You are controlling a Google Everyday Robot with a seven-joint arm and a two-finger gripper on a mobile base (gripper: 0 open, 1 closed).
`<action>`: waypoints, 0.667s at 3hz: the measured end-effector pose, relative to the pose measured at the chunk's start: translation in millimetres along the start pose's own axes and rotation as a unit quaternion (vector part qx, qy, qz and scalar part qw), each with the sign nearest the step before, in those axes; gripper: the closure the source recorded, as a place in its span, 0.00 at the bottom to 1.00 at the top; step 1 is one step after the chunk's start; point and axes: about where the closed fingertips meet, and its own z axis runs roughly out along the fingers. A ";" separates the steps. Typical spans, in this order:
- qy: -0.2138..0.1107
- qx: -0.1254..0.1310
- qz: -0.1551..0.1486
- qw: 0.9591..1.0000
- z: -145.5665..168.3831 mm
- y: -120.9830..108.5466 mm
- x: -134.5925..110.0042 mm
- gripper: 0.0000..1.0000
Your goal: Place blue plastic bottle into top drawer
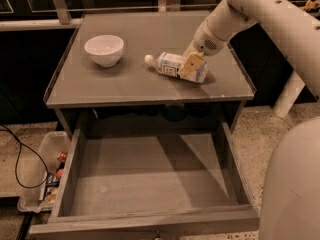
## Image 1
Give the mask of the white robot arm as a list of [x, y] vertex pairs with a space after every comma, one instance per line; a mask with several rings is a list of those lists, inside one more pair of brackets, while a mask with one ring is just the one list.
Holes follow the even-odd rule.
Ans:
[[[316, 97], [320, 96], [319, 20], [288, 0], [222, 0], [184, 52], [212, 56], [253, 23], [263, 30]], [[320, 240], [320, 118], [293, 127], [266, 171], [259, 240]]]

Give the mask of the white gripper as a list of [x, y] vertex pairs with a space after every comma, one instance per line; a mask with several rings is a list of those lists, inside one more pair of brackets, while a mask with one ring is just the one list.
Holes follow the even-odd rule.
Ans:
[[205, 19], [194, 34], [191, 47], [188, 47], [183, 53], [186, 59], [178, 70], [179, 75], [187, 77], [200, 69], [205, 64], [203, 56], [200, 53], [204, 56], [216, 55], [227, 43], [227, 40], [223, 40], [213, 33], [209, 28], [209, 21]]

